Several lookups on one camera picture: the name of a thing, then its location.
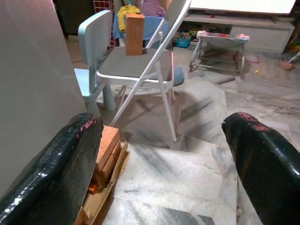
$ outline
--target pink object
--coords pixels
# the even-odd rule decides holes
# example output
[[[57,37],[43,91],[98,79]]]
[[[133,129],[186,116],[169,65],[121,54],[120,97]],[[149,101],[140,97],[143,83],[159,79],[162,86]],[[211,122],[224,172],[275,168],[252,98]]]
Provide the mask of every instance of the pink object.
[[[138,7],[144,16],[164,16],[165,9],[158,0],[139,0]]]

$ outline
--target marble floor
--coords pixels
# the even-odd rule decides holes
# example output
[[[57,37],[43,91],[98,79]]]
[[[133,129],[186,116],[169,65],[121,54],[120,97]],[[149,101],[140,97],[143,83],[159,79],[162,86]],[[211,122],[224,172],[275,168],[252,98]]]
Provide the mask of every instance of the marble floor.
[[[74,67],[84,68],[78,41],[67,45]],[[131,153],[105,224],[261,224],[221,129],[231,113],[250,113],[300,150],[298,64],[285,71],[278,66],[282,55],[246,52],[260,62],[248,63],[242,79],[220,71],[190,73],[192,50],[173,49],[174,64],[186,78],[174,88],[171,108],[177,142],[171,140],[158,90],[140,89],[118,120]],[[112,90],[117,96],[120,87]],[[97,101],[108,124],[115,111],[103,110],[101,95]]]

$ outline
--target light blue plastic chair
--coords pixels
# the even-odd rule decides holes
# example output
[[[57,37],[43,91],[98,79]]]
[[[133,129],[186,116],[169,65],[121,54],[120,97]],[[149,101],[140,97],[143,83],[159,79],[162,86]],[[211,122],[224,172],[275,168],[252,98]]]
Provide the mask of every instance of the light blue plastic chair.
[[[104,108],[112,111],[116,108],[109,84],[101,83],[96,71],[107,54],[112,32],[112,12],[103,10],[80,24],[78,29],[82,61],[89,69],[75,68],[81,94],[89,112],[99,113],[96,99],[103,91]]]

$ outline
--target gray wall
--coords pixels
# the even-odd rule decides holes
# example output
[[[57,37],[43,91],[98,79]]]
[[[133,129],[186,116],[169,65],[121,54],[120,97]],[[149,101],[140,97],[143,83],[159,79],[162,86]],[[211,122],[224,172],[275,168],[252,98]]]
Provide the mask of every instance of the gray wall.
[[[0,1],[0,195],[85,111],[52,0]]]

